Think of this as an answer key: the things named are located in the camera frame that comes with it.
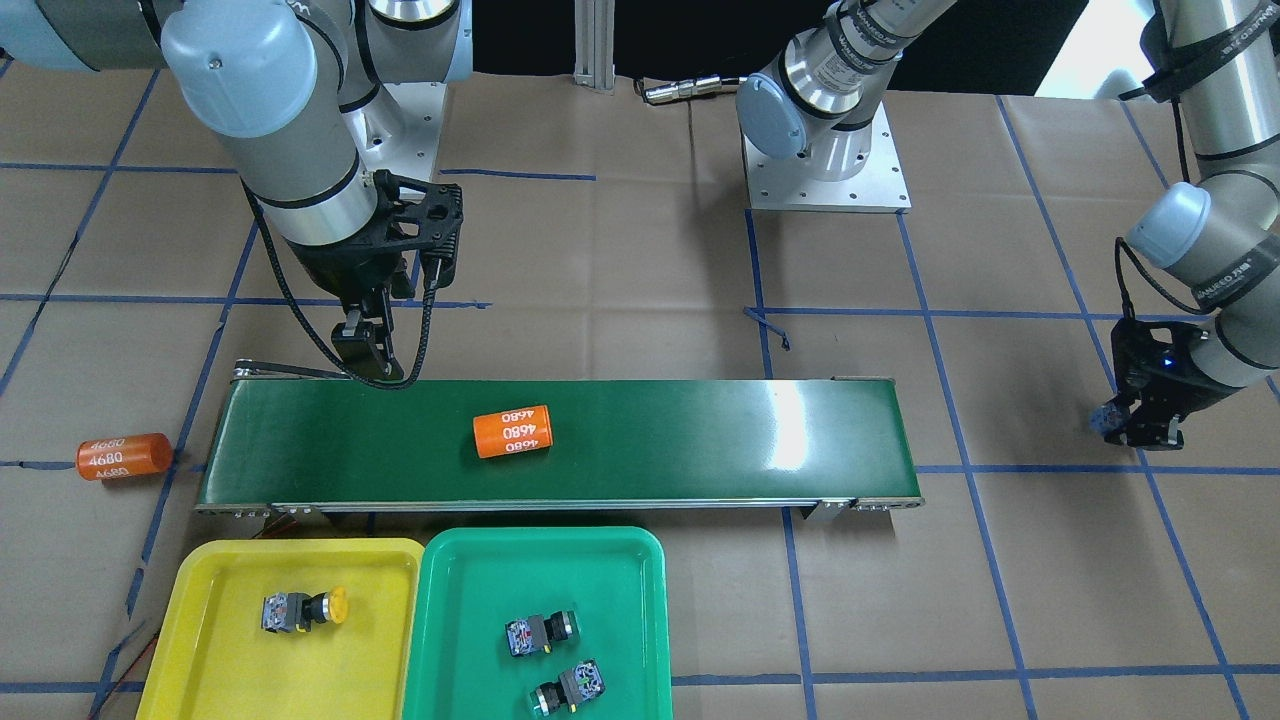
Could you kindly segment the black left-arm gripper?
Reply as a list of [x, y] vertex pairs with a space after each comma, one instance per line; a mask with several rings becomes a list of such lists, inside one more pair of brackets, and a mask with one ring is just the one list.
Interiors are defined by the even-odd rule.
[[1190, 351], [1204, 332], [1188, 322], [1123, 318], [1111, 329], [1117, 395], [1110, 429], [1120, 443], [1144, 451], [1184, 447], [1183, 421], [1238, 392], [1206, 375]]

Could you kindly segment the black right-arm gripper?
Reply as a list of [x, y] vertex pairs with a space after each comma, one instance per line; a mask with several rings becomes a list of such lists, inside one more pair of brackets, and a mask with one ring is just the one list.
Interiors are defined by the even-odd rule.
[[416, 295], [404, 258], [415, 238], [413, 231], [374, 218], [335, 243], [291, 242], [314, 283], [343, 304], [344, 319], [333, 327], [330, 342], [351, 374], [375, 382], [404, 379], [390, 337], [390, 301]]

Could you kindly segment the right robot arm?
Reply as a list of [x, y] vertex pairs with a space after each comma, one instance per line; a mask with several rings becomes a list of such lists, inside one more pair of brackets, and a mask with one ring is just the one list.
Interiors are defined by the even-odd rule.
[[339, 300], [325, 357], [376, 389], [422, 370], [439, 290], [454, 279], [463, 195], [433, 170], [426, 115], [396, 86], [474, 68], [470, 1], [5, 1], [3, 47], [56, 70], [166, 68], [239, 174], [296, 318], [283, 240]]

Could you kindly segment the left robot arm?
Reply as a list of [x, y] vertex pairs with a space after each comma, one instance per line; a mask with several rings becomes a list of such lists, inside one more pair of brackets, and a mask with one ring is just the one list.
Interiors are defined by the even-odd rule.
[[1166, 113], [1114, 100], [888, 92], [911, 208], [753, 209], [744, 361], [887, 375], [927, 466], [1275, 468], [1267, 382], [1194, 414], [1178, 451], [1103, 442], [1120, 313], [1112, 240], [1172, 182]]

